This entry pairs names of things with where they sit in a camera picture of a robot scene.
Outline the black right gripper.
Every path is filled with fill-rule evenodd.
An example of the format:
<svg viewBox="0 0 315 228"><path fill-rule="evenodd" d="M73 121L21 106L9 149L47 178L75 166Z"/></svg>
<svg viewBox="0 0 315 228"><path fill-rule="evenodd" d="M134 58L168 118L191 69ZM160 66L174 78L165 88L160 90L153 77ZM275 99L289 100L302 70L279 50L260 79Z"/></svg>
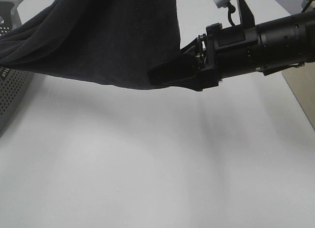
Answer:
<svg viewBox="0 0 315 228"><path fill-rule="evenodd" d="M225 78L253 72L254 50L258 45L255 27L206 28L182 50L181 56L148 71L154 86L182 86L195 91L218 86Z"/></svg>

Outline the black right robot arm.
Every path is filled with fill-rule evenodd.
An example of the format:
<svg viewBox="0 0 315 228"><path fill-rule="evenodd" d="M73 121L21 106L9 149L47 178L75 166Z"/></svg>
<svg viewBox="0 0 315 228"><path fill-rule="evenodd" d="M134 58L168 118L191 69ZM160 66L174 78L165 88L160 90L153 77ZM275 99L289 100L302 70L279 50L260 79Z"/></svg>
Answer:
<svg viewBox="0 0 315 228"><path fill-rule="evenodd" d="M258 24L208 26L180 56L148 73L153 86L195 91L216 87L225 78L252 72L270 75L315 60L313 11Z"/></svg>

